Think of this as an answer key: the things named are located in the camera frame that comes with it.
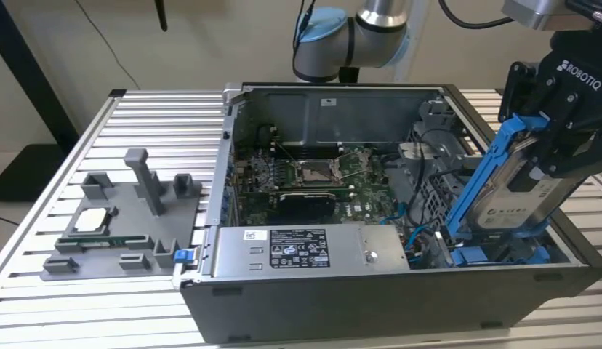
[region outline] motherboard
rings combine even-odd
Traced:
[[[240,224],[382,224],[398,203],[380,161],[367,145],[302,150],[278,144],[242,152],[234,179]]]

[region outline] power supply label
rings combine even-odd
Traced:
[[[270,233],[271,267],[330,266],[330,246],[324,229],[283,229],[271,230]]]

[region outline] wall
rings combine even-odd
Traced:
[[[448,0],[462,20],[487,22],[504,17],[503,0]],[[550,51],[550,32],[510,23],[484,30],[458,27],[431,1],[408,68],[408,82],[450,83],[460,88],[503,87],[507,69],[516,60],[535,62]]]
[[[299,1],[166,0],[163,33],[152,0],[80,0],[142,89],[222,89],[230,81],[294,81],[291,37]],[[350,14],[362,2],[320,0]],[[11,0],[6,6],[83,129],[114,88],[134,88],[71,0]],[[392,68],[362,81],[391,81]]]
[[[0,56],[0,151],[54,143],[51,133]]]

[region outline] open computer tower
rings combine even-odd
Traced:
[[[204,241],[175,275],[207,342],[504,328],[602,277],[559,211],[536,237],[446,234],[494,138],[452,86],[243,84],[224,96]],[[486,258],[454,253],[470,245]]]

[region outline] robotiq logo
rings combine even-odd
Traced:
[[[559,71],[568,72],[575,78],[582,80],[595,91],[599,90],[602,83],[594,76],[587,74],[579,67],[575,67],[572,63],[570,63],[567,60],[562,61],[562,64],[558,66]]]

